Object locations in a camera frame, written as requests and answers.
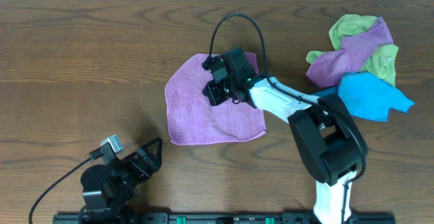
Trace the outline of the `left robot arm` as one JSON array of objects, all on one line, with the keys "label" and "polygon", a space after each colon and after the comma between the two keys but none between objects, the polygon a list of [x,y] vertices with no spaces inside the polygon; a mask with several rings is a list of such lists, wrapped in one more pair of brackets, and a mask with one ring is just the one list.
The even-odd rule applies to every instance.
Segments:
[{"label": "left robot arm", "polygon": [[90,153],[91,160],[103,163],[81,175],[84,210],[80,223],[140,223],[141,215],[130,205],[139,184],[149,180],[162,165],[163,141],[157,137],[120,159],[123,145],[116,135],[104,139]]}]

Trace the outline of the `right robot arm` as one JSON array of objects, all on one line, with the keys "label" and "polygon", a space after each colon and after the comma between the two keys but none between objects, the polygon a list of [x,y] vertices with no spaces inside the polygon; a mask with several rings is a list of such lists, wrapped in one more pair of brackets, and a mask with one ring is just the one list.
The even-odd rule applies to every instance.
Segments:
[{"label": "right robot arm", "polygon": [[289,124],[302,162],[316,181],[313,212],[321,223],[347,223],[351,187],[366,171],[366,144],[337,95],[307,95],[244,66],[211,68],[203,93],[211,105],[231,99]]}]

